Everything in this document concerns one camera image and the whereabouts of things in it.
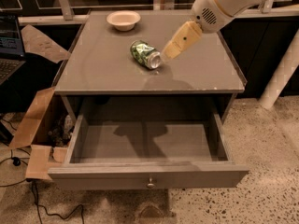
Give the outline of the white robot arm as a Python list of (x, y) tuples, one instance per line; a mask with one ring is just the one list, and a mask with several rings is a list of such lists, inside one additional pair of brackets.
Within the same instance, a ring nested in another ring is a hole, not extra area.
[(195, 0), (190, 19), (181, 25), (161, 52), (168, 62), (195, 44), (202, 34), (217, 33), (247, 8), (266, 0)]

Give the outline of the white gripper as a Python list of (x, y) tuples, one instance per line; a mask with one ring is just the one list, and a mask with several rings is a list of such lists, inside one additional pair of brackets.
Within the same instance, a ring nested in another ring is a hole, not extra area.
[(174, 33), (164, 46), (161, 57), (163, 60), (172, 60), (183, 51), (195, 44), (206, 34), (217, 33), (230, 23), (233, 17), (225, 12), (219, 0), (195, 0), (192, 5), (192, 19), (186, 21)]

